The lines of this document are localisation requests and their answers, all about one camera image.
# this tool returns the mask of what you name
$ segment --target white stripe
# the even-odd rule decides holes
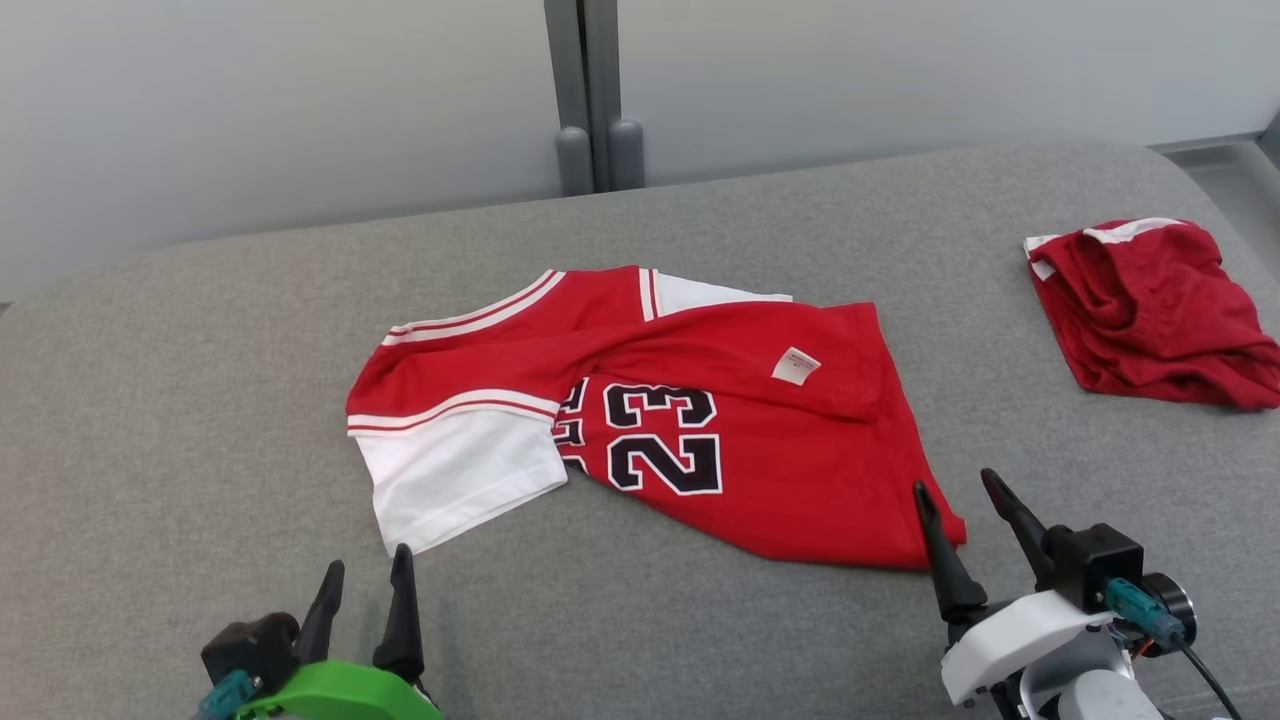
[[[658,270],[649,270],[649,282],[653,284],[653,316],[664,318],[667,314],[662,311],[662,281]]]
[[[640,313],[644,314],[644,322],[649,322],[654,318],[653,304],[649,299],[653,297],[653,274],[645,268],[640,268]]]
[[[1028,260],[1032,259],[1032,250],[1036,250],[1037,247],[1050,242],[1051,240],[1057,240],[1060,237],[1062,236],[1039,234],[1036,237],[1028,237],[1027,241],[1023,242],[1023,251],[1027,252],[1027,259]],[[1048,260],[1037,260],[1032,263],[1032,270],[1036,272],[1036,277],[1039,278],[1041,282],[1050,279],[1051,277],[1053,277],[1053,273],[1056,272],[1053,270],[1053,265],[1048,264]]]
[[[1180,220],[1170,220],[1169,218],[1143,218],[1140,220],[1133,220],[1106,231],[1085,228],[1084,234],[1103,245],[1115,245],[1120,242],[1129,242],[1144,232],[1158,231],[1160,228],[1180,224],[1183,224]]]
[[[524,410],[521,407],[513,407],[511,405],[499,405],[497,402],[494,402],[493,405],[480,405],[480,404],[462,405],[463,402],[484,402],[484,401],[517,402],[530,409],[545,410],[547,413],[550,414],[550,416],[544,415],[541,413],[536,413],[535,410]],[[545,421],[547,424],[550,424],[554,420],[556,413],[559,411],[559,402],[553,400],[544,400],[541,397],[536,397],[524,392],[516,392],[512,389],[497,389],[497,388],[472,389],[454,395],[453,397],[445,400],[444,402],[440,402],[439,405],[429,410],[424,410],[422,413],[417,413],[413,415],[406,415],[401,418],[392,418],[385,415],[348,415],[347,416],[348,428],[351,425],[374,425],[376,428],[387,428],[387,429],[385,430],[367,429],[367,428],[360,428],[353,430],[348,429],[347,434],[356,436],[366,433],[384,434],[387,432],[404,432],[404,425],[412,425],[413,423],[425,420],[426,418],[431,418],[433,415],[439,414],[440,418],[445,418],[456,413],[466,413],[470,410],[500,410],[503,413],[513,413],[517,415],[532,416]]]
[[[521,295],[524,295],[524,293],[529,292],[530,290],[538,287],[539,283],[547,281],[548,277],[550,277],[550,281],[548,281],[547,284],[544,284],[543,287],[538,288],[538,292],[534,292],[529,297],[522,299],[520,302],[513,302],[509,306],[503,307],[503,305],[506,305],[508,302],[512,302],[512,300],[515,300],[516,297],[520,297]],[[388,334],[385,338],[383,338],[383,345],[398,345],[401,342],[417,342],[417,341],[422,341],[422,340],[436,340],[436,338],[442,338],[442,337],[454,337],[454,336],[472,333],[472,332],[476,332],[476,331],[480,331],[480,329],[484,329],[484,328],[489,328],[489,327],[497,325],[498,323],[506,320],[507,318],[517,315],[521,311],[527,310],[529,307],[531,307],[539,300],[541,300],[543,297],[545,297],[547,293],[550,292],[563,279],[564,279],[564,273],[556,272],[556,270],[547,270],[547,273],[544,273],[543,277],[539,278],[538,282],[535,282],[534,284],[531,284],[531,286],[526,287],[525,290],[522,290],[522,291],[520,291],[520,292],[517,292],[517,293],[507,297],[506,300],[503,300],[500,302],[494,302],[493,305],[489,305],[486,307],[476,310],[475,313],[467,313],[466,315],[457,315],[457,316],[453,316],[453,318],[444,318],[444,319],[440,319],[440,320],[424,320],[424,322],[412,323],[412,324],[408,324],[408,325],[394,327],[394,328],[392,328],[392,332],[403,332],[406,334]],[[499,307],[502,307],[502,310],[498,310],[497,313],[493,313],[494,310],[497,310]],[[484,315],[485,313],[493,313],[493,314],[488,315],[485,318],[480,318],[479,320],[475,320],[475,322],[470,322],[470,323],[465,322],[465,320],[468,320],[470,318],[477,318],[480,315]],[[451,327],[451,328],[439,328],[439,327],[436,327],[436,325],[443,325],[443,324],[449,324],[449,323],[460,323],[460,322],[462,324],[454,325],[454,327]]]

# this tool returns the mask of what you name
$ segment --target jersey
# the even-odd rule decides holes
[[[352,388],[348,434],[389,551],[554,489],[567,465],[765,557],[924,568],[911,487],[942,497],[873,305],[640,268],[552,272],[393,328]]]

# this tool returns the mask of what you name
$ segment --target jersey tag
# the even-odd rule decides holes
[[[778,364],[773,366],[773,377],[780,380],[803,386],[804,382],[809,379],[809,374],[818,368],[822,368],[822,363],[814,360],[795,347],[788,347],[787,351],[782,354],[782,359],[778,360]]]

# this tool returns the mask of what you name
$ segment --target teal connector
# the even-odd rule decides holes
[[[205,696],[205,700],[200,701],[200,708],[193,720],[227,720],[253,697],[253,680],[248,674],[243,670],[234,670],[223,678],[223,682],[218,683]]]
[[[1169,609],[1129,580],[1117,578],[1108,582],[1106,602],[1108,610],[1142,628],[1164,648],[1174,650],[1174,635],[1187,632],[1181,620],[1169,614]]]

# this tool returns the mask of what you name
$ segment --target couch cushion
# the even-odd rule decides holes
[[[1192,594],[1197,648],[1245,712],[1280,701],[1280,415],[1088,395],[1019,243],[1112,218],[1213,232],[1280,333],[1280,288],[1147,150],[1047,143],[205,242],[0,319],[0,716],[172,719],[225,623],[301,616],[347,562],[332,656],[367,661],[389,601],[343,401],[387,328],[547,268],[635,263],[826,305],[872,300],[963,556],[1030,592],[978,470],[1047,523],[1106,521]],[[925,575],[777,564],[590,480],[417,557],[426,683],[454,720],[938,717]],[[1190,665],[1142,661],[1179,717]],[[991,714],[991,707],[986,706]]]

